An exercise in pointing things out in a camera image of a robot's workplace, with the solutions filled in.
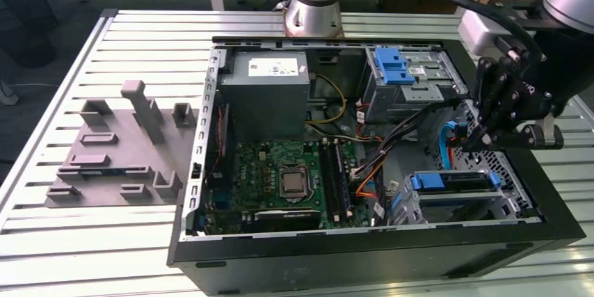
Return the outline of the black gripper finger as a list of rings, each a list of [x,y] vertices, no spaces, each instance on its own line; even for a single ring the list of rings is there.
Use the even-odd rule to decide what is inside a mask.
[[[481,136],[481,143],[488,150],[504,150],[505,148],[526,148],[530,150],[561,150],[565,139],[556,118],[548,115],[532,124],[526,124],[521,130],[500,129]]]
[[[476,126],[462,144],[464,150],[502,150],[529,144],[526,136],[516,130],[512,117],[522,97],[517,84],[509,58],[480,59],[473,94]]]

